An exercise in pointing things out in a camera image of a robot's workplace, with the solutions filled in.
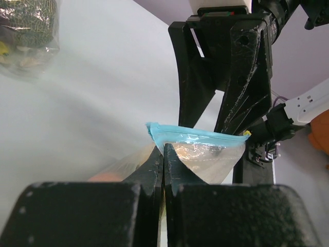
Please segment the clear zip top bag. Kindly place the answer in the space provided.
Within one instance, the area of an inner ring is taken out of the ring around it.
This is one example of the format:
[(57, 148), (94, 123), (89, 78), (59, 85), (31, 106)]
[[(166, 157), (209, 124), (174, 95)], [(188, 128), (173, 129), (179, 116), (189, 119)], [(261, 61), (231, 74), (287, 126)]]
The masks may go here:
[(251, 136), (250, 131), (229, 135), (157, 122), (148, 122), (146, 127), (151, 144), (115, 161), (99, 173), (117, 173), (126, 179), (147, 161), (154, 148), (159, 148), (163, 154), (165, 145), (171, 144), (178, 159), (205, 182), (229, 184), (231, 179), (228, 176), (232, 175)]

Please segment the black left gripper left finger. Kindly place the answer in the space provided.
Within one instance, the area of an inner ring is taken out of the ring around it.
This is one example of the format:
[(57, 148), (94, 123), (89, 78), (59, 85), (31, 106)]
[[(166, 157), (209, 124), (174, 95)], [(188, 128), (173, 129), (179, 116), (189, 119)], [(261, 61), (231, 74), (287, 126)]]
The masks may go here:
[(163, 156), (120, 182), (41, 182), (18, 197), (1, 246), (159, 246)]

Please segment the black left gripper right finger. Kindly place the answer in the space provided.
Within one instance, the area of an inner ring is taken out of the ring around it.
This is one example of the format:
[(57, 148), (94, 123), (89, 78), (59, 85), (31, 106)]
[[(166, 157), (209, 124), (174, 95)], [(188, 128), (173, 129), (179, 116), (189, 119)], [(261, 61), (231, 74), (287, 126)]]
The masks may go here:
[(168, 246), (320, 246), (306, 207), (285, 185), (210, 185), (164, 148)]

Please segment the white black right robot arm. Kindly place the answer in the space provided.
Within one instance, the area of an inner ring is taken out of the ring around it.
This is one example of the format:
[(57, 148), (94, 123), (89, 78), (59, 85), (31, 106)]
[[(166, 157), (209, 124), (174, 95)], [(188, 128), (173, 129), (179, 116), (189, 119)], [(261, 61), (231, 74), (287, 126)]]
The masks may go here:
[(328, 82), (272, 105), (272, 45), (298, 7), (305, 28), (328, 24), (328, 1), (196, 1), (193, 14), (173, 22), (171, 38), (179, 78), (179, 119), (192, 128), (216, 91), (224, 93), (215, 132), (250, 130), (249, 160), (268, 161), (279, 141), (328, 110)]

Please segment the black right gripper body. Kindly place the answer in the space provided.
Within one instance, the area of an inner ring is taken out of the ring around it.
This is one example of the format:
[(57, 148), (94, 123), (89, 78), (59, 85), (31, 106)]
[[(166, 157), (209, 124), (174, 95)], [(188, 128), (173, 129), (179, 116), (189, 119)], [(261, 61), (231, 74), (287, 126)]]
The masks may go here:
[(204, 54), (206, 69), (216, 90), (225, 91), (229, 81), (231, 64), (230, 30), (237, 22), (265, 22), (269, 38), (269, 65), (271, 74), (271, 46), (274, 43), (274, 17), (264, 7), (257, 7), (254, 13), (232, 14), (232, 12), (211, 12), (201, 17), (190, 16), (186, 23), (196, 34)]

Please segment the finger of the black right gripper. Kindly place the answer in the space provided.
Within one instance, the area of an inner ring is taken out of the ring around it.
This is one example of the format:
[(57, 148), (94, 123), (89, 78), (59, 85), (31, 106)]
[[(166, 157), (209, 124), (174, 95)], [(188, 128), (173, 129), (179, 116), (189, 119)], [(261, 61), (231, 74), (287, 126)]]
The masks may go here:
[(229, 81), (214, 130), (236, 135), (260, 120), (271, 106), (266, 23), (235, 23), (230, 44)]
[(216, 88), (188, 24), (173, 22), (168, 32), (175, 53), (179, 79), (178, 125), (193, 127), (214, 97)]

